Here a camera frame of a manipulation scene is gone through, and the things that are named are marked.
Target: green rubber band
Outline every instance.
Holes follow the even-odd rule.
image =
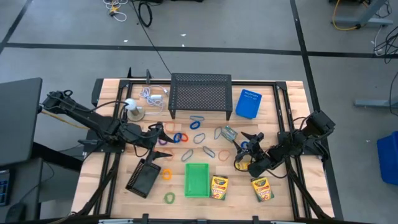
[[[172,196],[172,200],[171,200],[170,202],[169,202],[169,198],[168,198],[169,195]],[[167,192],[167,193],[164,195],[164,201],[165,201],[168,205],[173,204],[173,203],[174,203],[174,200],[175,200],[175,194],[174,194],[173,192]]]

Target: green plastic basket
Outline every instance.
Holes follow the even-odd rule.
[[[210,196],[209,164],[185,165],[185,196],[186,197]]]

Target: gray concrete floor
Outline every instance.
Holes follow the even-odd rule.
[[[333,5],[327,0],[296,0],[307,50],[372,53],[377,27],[342,32],[330,25]],[[0,0],[0,40],[25,0]],[[398,4],[391,1],[393,9]],[[166,1],[153,7],[148,34],[156,46],[236,47],[300,50],[289,0]],[[357,14],[363,6],[342,5],[339,14]],[[149,46],[134,11],[121,12],[126,22],[106,15],[101,0],[33,0],[9,42]],[[398,13],[391,18],[398,25]],[[379,41],[395,26],[386,27]],[[301,56],[161,52],[172,72],[229,73],[234,79],[302,80],[310,102]],[[320,106],[336,123],[329,137],[336,184],[346,220],[395,223],[398,187],[380,178],[376,141],[396,130],[398,118],[387,110],[359,109],[353,100],[388,97],[398,66],[381,59],[310,57]],[[43,78],[42,100],[52,90],[71,89],[81,104],[90,105],[96,78],[136,76],[147,68],[156,78],[169,75],[155,52],[5,48],[0,54],[0,82]],[[76,145],[85,131],[40,114],[35,140],[56,150]],[[80,149],[68,152],[77,155]],[[45,167],[43,178],[50,175]],[[42,218],[66,215],[78,174],[55,167],[55,177],[42,187]]]

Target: blue bin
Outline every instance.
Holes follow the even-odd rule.
[[[236,114],[249,119],[255,118],[259,111],[261,97],[261,94],[243,89],[236,105]]]
[[[388,184],[398,185],[398,131],[377,140],[381,178]]]

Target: rubber band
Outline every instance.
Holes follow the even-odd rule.
[[[189,126],[192,130],[196,130],[198,128],[200,128],[200,121],[194,121],[192,122],[192,124]]]
[[[181,139],[181,141],[183,141],[183,142],[187,142],[187,141],[189,140],[187,134],[185,134],[185,133],[181,134],[181,138],[180,138],[180,139]]]
[[[196,138],[199,137],[199,136],[201,136],[201,135],[203,135],[203,139],[200,140],[200,141],[196,141]],[[205,134],[205,133],[197,134],[195,137],[193,137],[193,142],[194,142],[195,144],[200,144],[201,142],[203,142],[203,140],[205,140],[205,138],[206,138],[206,134]]]
[[[184,159],[184,156],[187,155],[189,152],[191,152],[191,154],[190,154],[187,158]],[[184,153],[184,155],[182,155],[181,161],[182,161],[182,162],[187,161],[189,158],[191,158],[192,155],[193,155],[193,149],[187,150],[187,151]]]
[[[204,121],[205,117],[204,116],[191,115],[191,116],[189,116],[189,119],[191,119],[192,121]]]
[[[241,148],[242,149],[245,149],[246,147],[244,147],[244,145],[247,145],[249,142],[248,141],[243,141],[242,143],[241,143]]]
[[[174,137],[173,137],[174,143],[179,143],[181,141],[181,138],[182,138],[181,133],[174,134]]]
[[[217,132],[218,129],[220,129],[220,133],[216,137],[216,132]],[[214,139],[218,139],[222,132],[223,132],[223,127],[221,127],[221,126],[217,127],[216,129],[214,129]]]
[[[161,140],[161,139],[157,140],[157,142],[158,142],[161,146],[164,146],[164,145],[167,144],[167,141],[163,141],[163,140]]]
[[[208,154],[211,158],[216,157],[216,153],[213,150],[209,149],[207,146],[203,146],[203,152]]]
[[[173,125],[173,130],[167,129],[167,125],[169,125],[169,124],[172,124],[172,125]],[[166,132],[173,132],[174,129],[175,129],[175,123],[173,123],[173,122],[166,122],[166,123],[164,123],[164,130],[165,130]]]
[[[225,159],[221,159],[220,158],[220,154],[222,153],[222,152],[228,152],[228,156],[225,158]],[[229,150],[221,150],[219,153],[218,153],[218,160],[220,160],[221,162],[225,162],[228,158],[229,158],[229,156],[231,155],[231,152],[229,151]]]
[[[172,157],[164,157],[167,161],[172,161],[174,157],[174,152],[171,149],[164,149],[163,152],[166,153],[166,151],[169,151],[172,153]]]
[[[168,198],[169,195],[172,196],[172,200],[171,201],[169,201],[169,198]],[[171,204],[174,203],[174,200],[175,200],[175,194],[173,192],[167,192],[164,195],[164,201],[166,202],[166,204],[171,205]]]
[[[170,169],[164,169],[162,171],[162,179],[171,180],[172,179],[172,171]]]

